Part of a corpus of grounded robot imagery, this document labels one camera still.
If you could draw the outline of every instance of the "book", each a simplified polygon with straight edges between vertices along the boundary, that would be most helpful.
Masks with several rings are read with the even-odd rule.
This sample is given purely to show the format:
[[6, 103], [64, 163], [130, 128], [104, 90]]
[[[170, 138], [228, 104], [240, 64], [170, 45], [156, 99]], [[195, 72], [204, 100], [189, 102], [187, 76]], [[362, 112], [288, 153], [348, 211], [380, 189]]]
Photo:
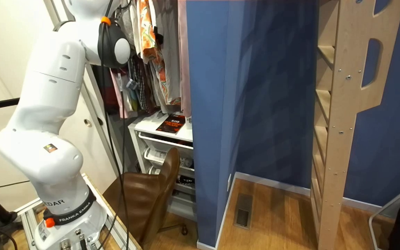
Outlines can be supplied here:
[[186, 122], [184, 116], [169, 115], [168, 118], [157, 128], [158, 131], [177, 133]]

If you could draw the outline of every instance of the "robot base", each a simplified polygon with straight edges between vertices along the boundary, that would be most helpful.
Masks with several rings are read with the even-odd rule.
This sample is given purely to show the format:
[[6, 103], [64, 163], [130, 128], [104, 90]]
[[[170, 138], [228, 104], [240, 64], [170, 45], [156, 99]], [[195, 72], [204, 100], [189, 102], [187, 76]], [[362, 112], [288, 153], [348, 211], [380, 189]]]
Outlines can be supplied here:
[[38, 250], [57, 250], [63, 240], [70, 240], [72, 249], [80, 249], [80, 236], [86, 240], [91, 237], [95, 242], [105, 225], [107, 213], [103, 207], [94, 202], [90, 209], [77, 220], [62, 226], [46, 228], [44, 220], [35, 229], [35, 245]]

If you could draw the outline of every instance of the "white baseboard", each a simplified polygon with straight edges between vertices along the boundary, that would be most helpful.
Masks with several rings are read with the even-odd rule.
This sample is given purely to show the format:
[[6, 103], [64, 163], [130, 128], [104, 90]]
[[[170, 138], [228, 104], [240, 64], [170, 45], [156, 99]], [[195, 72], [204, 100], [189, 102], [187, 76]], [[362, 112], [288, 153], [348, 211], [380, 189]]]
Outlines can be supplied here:
[[229, 207], [229, 201], [231, 200], [232, 190], [234, 190], [234, 183], [235, 183], [235, 178], [236, 178], [237, 173], [238, 172], [236, 172], [234, 175], [234, 179], [232, 180], [232, 185], [229, 190], [228, 200], [226, 202], [225, 211], [223, 212], [222, 224], [220, 225], [220, 230], [219, 230], [219, 235], [217, 236], [216, 245], [215, 245], [215, 247], [212, 247], [210, 245], [203, 244], [197, 240], [197, 248], [200, 250], [217, 250], [217, 248], [219, 248], [220, 237], [222, 236], [223, 225], [225, 224], [226, 213], [227, 213], [227, 209]]
[[[257, 177], [257, 176], [250, 175], [250, 174], [244, 174], [244, 173], [241, 173], [241, 172], [236, 172], [234, 177], [237, 178], [237, 179], [247, 180], [249, 182], [258, 183], [258, 184], [262, 184], [262, 185], [266, 185], [266, 186], [270, 186], [270, 187], [274, 187], [274, 188], [290, 191], [290, 192], [293, 192], [293, 193], [299, 193], [299, 194], [303, 194], [303, 195], [306, 195], [306, 196], [310, 195], [310, 189], [309, 188], [304, 188], [304, 187], [294, 186], [294, 185], [291, 185], [291, 184], [277, 182], [277, 181], [265, 179], [265, 178], [262, 178], [262, 177]], [[351, 206], [351, 207], [354, 207], [354, 208], [357, 208], [357, 209], [366, 210], [366, 211], [369, 211], [369, 212], [372, 212], [372, 213], [375, 213], [379, 209], [381, 209], [381, 206], [378, 206], [378, 205], [375, 205], [375, 204], [366, 203], [366, 202], [363, 202], [363, 201], [353, 200], [353, 199], [346, 198], [346, 197], [343, 198], [342, 204], [344, 204], [346, 206]]]

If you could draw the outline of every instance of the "drawer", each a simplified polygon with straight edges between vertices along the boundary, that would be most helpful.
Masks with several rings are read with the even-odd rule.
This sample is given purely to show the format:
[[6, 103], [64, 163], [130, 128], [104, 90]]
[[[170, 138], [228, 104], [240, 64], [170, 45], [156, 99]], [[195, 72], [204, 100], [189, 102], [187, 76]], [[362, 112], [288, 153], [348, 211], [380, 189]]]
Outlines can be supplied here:
[[168, 152], [171, 148], [176, 147], [181, 157], [192, 158], [194, 148], [192, 142], [179, 141], [163, 136], [158, 136], [149, 133], [139, 132], [138, 137], [153, 150]]
[[191, 207], [195, 206], [195, 196], [183, 192], [178, 192], [178, 191], [175, 192], [176, 193], [173, 194], [172, 196], [173, 202], [181, 203], [183, 205]]
[[176, 183], [174, 189], [187, 194], [195, 195], [195, 187], [190, 187], [187, 185]]
[[[152, 165], [156, 168], [160, 168], [165, 161], [166, 153], [161, 151], [156, 151], [154, 149], [148, 148], [144, 152], [144, 158], [149, 160]], [[181, 159], [180, 169], [178, 174], [187, 177], [195, 178], [194, 169], [190, 168], [192, 166], [192, 159], [184, 158]]]

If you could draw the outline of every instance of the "wooden loft bed frame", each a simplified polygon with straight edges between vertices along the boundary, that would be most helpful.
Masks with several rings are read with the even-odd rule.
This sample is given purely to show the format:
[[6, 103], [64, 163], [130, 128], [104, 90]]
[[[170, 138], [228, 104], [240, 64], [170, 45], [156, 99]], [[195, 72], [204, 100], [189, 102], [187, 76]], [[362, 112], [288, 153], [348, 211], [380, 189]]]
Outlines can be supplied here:
[[[320, 0], [311, 207], [318, 250], [335, 247], [358, 112], [381, 104], [400, 22], [400, 0]], [[368, 43], [380, 45], [376, 74], [362, 87]]]

